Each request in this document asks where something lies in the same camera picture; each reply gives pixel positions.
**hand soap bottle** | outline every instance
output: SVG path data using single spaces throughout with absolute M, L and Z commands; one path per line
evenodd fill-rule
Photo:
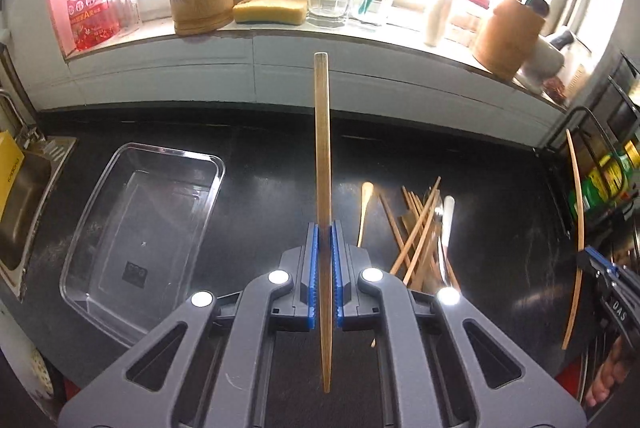
M 120 30 L 107 0 L 66 0 L 66 9 L 79 51 L 104 42 Z

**clear plastic container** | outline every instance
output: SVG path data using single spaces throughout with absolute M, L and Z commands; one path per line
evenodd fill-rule
M 225 173 L 215 156 L 129 143 L 87 202 L 60 277 L 77 312 L 131 346 L 183 302 Z

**faucet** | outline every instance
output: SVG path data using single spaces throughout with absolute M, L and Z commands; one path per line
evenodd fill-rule
M 45 138 L 44 134 L 38 130 L 37 126 L 29 126 L 27 122 L 24 121 L 24 119 L 20 115 L 20 112 L 18 112 L 18 109 L 15 106 L 11 94 L 4 90 L 4 88 L 0 88 L 0 98 L 4 98 L 5 100 L 7 100 L 11 112 L 15 116 L 15 119 L 17 119 L 17 121 L 20 123 L 20 132 L 18 132 L 18 134 L 16 134 L 16 136 L 14 137 L 16 143 L 20 148 L 22 148 L 23 150 L 27 150 L 32 142 L 38 142 Z

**led light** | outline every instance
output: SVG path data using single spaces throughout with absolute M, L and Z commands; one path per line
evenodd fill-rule
M 367 267 L 362 272 L 362 277 L 367 282 L 379 282 L 382 280 L 382 271 L 380 271 L 377 267 Z
M 281 269 L 269 273 L 269 281 L 275 284 L 285 283 L 289 279 L 289 273 Z
M 443 287 L 436 296 L 443 305 L 455 305 L 460 301 L 460 293 L 453 287 Z
M 198 291 L 191 297 L 191 303 L 196 307 L 206 307 L 213 302 L 213 295 L 207 291 Z

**black countertop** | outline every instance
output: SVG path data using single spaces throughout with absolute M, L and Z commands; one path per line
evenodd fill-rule
M 79 386 L 124 351 L 67 306 L 58 287 L 82 209 L 121 145 L 133 141 L 211 153 L 226 164 L 193 290 L 220 296 L 243 289 L 276 267 L 283 251 L 302 245 L 306 225 L 314 220 L 312 116 L 193 112 L 193 121 L 207 124 L 189 124 L 184 117 L 176 122 L 173 116 L 151 122 L 122 122 L 122 114 L 98 110 L 46 116 L 48 134 L 72 135 L 79 141 L 42 217 L 23 302 L 18 303 L 4 283 L 0 299 L 43 354 Z M 584 345 L 593 325 L 578 321 L 572 350 L 560 350 L 574 286 L 575 248 L 561 231 L 532 151 L 404 126 L 334 119 L 332 164 L 334 217 L 342 221 L 347 242 L 356 242 L 364 181 L 384 191 L 400 215 L 406 211 L 401 185 L 421 194 L 441 176 L 443 195 L 456 199 L 449 256 L 465 296 L 551 374 Z M 381 268 L 389 268 L 398 254 L 377 199 L 369 205 L 363 247 Z M 336 333 L 333 393 L 325 396 L 317 337 L 279 333 L 268 426 L 338 426 L 336 419 L 341 419 L 340 426 L 378 424 L 380 394 L 371 339 L 368 332 Z M 348 397 L 361 408 L 354 408 Z M 285 408 L 291 400 L 298 405 L 293 411 Z

